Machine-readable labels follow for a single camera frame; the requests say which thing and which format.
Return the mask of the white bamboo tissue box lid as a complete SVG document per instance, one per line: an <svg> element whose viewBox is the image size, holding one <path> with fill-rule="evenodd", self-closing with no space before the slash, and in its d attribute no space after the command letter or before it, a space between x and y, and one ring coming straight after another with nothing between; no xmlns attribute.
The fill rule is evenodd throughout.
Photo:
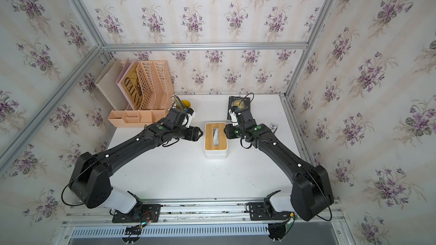
<svg viewBox="0 0 436 245"><path fill-rule="evenodd" d="M205 125L204 149L207 155L224 155L228 151L228 140L224 132L226 123L208 122Z"/></svg>

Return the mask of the blue tissue paper pack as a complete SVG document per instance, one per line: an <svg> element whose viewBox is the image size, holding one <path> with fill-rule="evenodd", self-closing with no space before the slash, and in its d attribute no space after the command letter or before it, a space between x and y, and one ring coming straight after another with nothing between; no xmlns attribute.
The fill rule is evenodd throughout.
<svg viewBox="0 0 436 245"><path fill-rule="evenodd" d="M214 127L212 130L212 135L213 135L213 145L214 146L219 146L220 144L220 135L219 135L219 128L218 127Z"/></svg>

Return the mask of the toothpaste tube box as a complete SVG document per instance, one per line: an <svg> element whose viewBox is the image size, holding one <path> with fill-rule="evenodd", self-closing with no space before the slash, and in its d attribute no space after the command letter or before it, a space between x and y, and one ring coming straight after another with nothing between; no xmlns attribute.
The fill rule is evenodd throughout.
<svg viewBox="0 0 436 245"><path fill-rule="evenodd" d="M278 127L279 127L279 125L276 124L276 123L273 123L273 122L272 122L272 123L270 124L270 130L271 130L273 133L276 133L276 132L277 132Z"/></svg>

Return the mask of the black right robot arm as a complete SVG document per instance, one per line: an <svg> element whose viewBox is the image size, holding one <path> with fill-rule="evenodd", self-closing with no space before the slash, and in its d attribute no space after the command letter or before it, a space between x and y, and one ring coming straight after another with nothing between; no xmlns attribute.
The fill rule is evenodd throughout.
<svg viewBox="0 0 436 245"><path fill-rule="evenodd" d="M238 138L265 153L286 174L292 184L290 203L296 214L310 221L334 202L327 170L306 162L281 143L269 127L257 124L250 109L231 107L230 124L224 128L229 140Z"/></svg>

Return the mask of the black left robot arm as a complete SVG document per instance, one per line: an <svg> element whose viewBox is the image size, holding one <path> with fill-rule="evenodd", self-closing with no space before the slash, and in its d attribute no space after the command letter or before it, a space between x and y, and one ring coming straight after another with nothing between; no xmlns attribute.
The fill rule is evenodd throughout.
<svg viewBox="0 0 436 245"><path fill-rule="evenodd" d="M89 209L99 206L114 209L123 214L140 205L132 193L111 185L110 177L124 165L143 153L160 146L169 146L169 141L187 140L197 142L203 132L191 126L195 117L193 109L170 109L168 115L152 124L129 140L97 154L81 154L74 166L67 188Z"/></svg>

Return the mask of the white tissue box base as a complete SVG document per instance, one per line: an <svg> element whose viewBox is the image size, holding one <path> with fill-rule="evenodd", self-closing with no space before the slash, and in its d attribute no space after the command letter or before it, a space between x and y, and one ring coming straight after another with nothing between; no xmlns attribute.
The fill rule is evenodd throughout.
<svg viewBox="0 0 436 245"><path fill-rule="evenodd" d="M205 150L205 157L207 159L226 159L228 157L227 150Z"/></svg>

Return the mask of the yellow pen cup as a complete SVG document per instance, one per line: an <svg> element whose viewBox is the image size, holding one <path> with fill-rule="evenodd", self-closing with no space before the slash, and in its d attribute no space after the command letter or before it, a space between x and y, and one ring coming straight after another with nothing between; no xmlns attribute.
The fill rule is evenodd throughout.
<svg viewBox="0 0 436 245"><path fill-rule="evenodd" d="M191 108L191 103L188 100L182 100L181 102L185 108Z"/></svg>

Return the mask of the pink desk file organizer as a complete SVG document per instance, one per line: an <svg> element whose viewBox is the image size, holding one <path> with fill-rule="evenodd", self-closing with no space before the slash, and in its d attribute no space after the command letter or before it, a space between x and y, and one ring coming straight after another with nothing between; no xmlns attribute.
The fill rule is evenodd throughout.
<svg viewBox="0 0 436 245"><path fill-rule="evenodd" d="M112 110L108 121L116 128L141 128L167 116L174 86L167 61L138 61L137 73L143 93L138 110L128 103L123 111Z"/></svg>

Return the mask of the brown book in organizer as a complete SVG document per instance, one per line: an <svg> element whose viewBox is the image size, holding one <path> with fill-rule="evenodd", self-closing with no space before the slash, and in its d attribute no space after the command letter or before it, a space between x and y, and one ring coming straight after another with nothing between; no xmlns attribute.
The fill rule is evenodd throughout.
<svg viewBox="0 0 436 245"><path fill-rule="evenodd" d="M137 73L137 67L139 65L138 61L130 64L128 69L121 79L121 88L126 95L126 99L129 105L134 109L138 110L143 101L143 93L140 86L140 80Z"/></svg>

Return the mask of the beige folder in organizer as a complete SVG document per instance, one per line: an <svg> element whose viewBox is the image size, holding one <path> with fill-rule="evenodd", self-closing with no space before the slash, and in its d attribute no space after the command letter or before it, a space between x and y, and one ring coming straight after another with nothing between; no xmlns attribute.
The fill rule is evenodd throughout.
<svg viewBox="0 0 436 245"><path fill-rule="evenodd" d="M112 59L97 76L95 84L99 91L103 94L112 108L117 111L123 111L127 108L128 102L121 93L116 81L119 77L123 64Z"/></svg>

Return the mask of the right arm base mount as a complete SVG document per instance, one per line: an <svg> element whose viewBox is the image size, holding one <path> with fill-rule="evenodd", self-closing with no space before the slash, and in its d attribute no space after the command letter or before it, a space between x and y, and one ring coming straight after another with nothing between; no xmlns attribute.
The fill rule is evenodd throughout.
<svg viewBox="0 0 436 245"><path fill-rule="evenodd" d="M251 221L286 221L294 217L294 212L278 212L266 202L248 202L245 211Z"/></svg>

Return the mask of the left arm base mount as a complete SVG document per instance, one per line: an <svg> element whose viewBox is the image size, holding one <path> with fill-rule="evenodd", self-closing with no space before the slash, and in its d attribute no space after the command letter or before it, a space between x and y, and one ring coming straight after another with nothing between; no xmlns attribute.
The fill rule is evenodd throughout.
<svg viewBox="0 0 436 245"><path fill-rule="evenodd" d="M115 211L112 223L158 222L162 205L136 204L129 213Z"/></svg>

